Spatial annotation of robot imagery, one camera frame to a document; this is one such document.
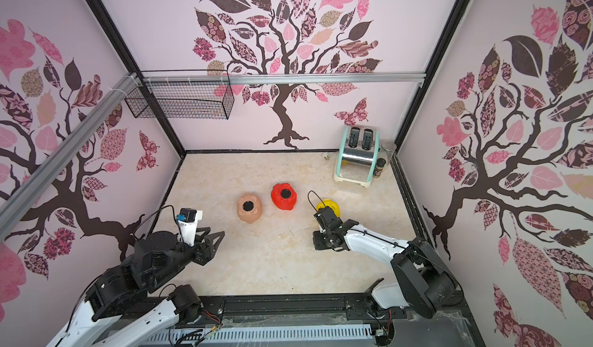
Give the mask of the yellow piggy bank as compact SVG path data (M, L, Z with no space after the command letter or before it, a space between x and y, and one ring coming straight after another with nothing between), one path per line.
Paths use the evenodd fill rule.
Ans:
M325 208L326 206L330 207L332 209L332 211L334 212L336 217L341 216L340 207L338 206L337 203L335 203L335 201L330 200L330 199L324 199L320 203L318 203L318 205L316 205L316 210L320 211L322 208Z

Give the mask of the red piggy bank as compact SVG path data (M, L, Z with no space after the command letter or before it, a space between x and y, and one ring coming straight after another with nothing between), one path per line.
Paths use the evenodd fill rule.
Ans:
M297 193L290 183L278 183L271 191L274 205L281 210L292 210L297 203Z

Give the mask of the peach piggy bank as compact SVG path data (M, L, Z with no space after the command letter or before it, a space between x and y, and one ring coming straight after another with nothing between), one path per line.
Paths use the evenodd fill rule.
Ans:
M247 193L241 196L237 202L237 215L245 223L255 223L261 218L263 206L261 199L253 194Z

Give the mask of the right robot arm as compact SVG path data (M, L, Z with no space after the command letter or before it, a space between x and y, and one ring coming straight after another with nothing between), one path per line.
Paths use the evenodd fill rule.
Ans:
M399 240L369 230L355 220L343 221L329 206L316 210L319 230L313 233L317 251L353 251L390 267L395 281L370 288L381 309L411 308L432 318L461 286L428 241Z

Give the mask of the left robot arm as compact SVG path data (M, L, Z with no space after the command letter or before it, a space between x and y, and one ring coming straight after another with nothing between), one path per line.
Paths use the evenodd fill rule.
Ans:
M190 285L179 285L157 305L112 336L100 335L130 309L149 299L190 263L206 265L212 260L224 232L199 229L193 245L169 231L140 239L134 254L93 280L73 309L69 322L49 342L51 346L139 346L162 329L179 322L194 322L205 308Z

